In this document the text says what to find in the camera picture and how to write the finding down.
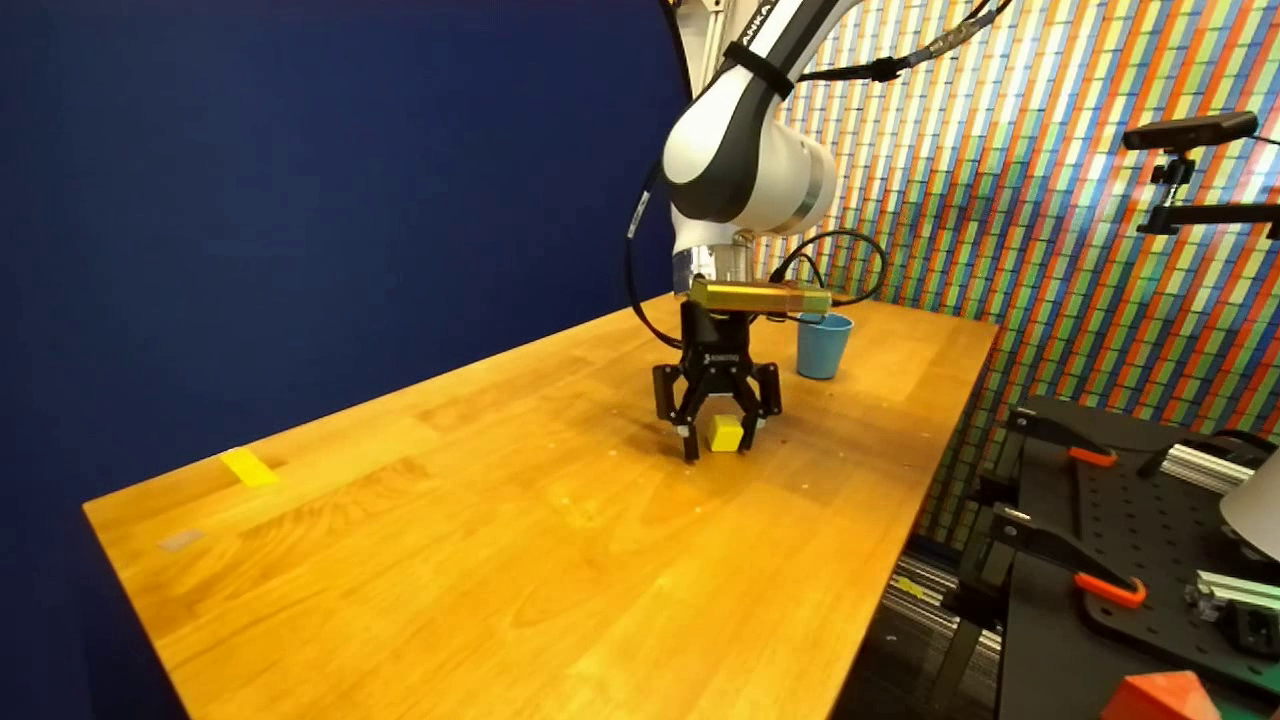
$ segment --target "colorful patterned wall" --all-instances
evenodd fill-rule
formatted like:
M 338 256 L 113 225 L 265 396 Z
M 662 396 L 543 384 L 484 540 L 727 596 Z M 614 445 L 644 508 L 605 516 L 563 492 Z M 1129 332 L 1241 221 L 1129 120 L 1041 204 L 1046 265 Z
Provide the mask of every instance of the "colorful patterned wall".
M 963 4 L 861 4 L 813 68 L 901 55 Z M 1280 431 L 1280 246 L 1266 227 L 1140 236 L 1159 152 L 1119 132 L 1250 107 L 1280 137 L 1280 0 L 1017 0 L 959 51 L 901 86 L 799 86 L 787 123 L 841 162 L 829 227 L 888 246 L 883 302 L 1003 329 L 919 538 L 959 546 L 963 492 L 1023 396 L 1183 428 Z M 1179 200 L 1280 204 L 1280 148 L 1198 152 Z M 773 270 L 793 239 L 758 247 Z M 823 247 L 855 286 L 861 256 Z

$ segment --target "blue backdrop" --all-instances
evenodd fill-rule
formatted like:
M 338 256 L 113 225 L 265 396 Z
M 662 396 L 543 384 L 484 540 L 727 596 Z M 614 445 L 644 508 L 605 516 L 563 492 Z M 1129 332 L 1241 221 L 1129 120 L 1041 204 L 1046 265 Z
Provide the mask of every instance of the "blue backdrop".
M 680 104 L 662 0 L 8 0 L 0 716 L 169 711 L 90 497 L 620 307 Z

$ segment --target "blue cup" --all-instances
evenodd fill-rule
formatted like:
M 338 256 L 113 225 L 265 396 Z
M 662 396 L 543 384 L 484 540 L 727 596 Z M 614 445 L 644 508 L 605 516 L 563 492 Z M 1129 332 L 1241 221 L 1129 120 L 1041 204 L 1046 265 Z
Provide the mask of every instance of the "blue cup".
M 849 318 L 799 318 L 795 371 L 810 380 L 832 380 L 849 346 Z

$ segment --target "wooden table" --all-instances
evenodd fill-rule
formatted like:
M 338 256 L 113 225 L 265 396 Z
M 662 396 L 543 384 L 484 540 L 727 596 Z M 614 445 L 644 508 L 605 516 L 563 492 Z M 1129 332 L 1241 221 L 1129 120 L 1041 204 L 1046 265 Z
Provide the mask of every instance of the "wooden table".
M 680 462 L 674 351 L 614 312 L 248 445 L 277 485 L 212 456 L 83 513 L 192 716 L 823 716 L 995 338 L 852 318 L 832 384 L 758 325 L 748 456 Z

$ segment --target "wood grain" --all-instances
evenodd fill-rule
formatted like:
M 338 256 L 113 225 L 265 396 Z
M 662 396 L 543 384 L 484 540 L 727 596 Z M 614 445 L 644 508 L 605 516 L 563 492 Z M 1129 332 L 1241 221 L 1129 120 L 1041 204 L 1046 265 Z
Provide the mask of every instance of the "wood grain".
M 676 305 L 651 302 L 676 329 Z M 823 716 L 995 329 L 855 305 L 748 456 L 680 462 L 627 312 L 83 505 L 192 716 Z

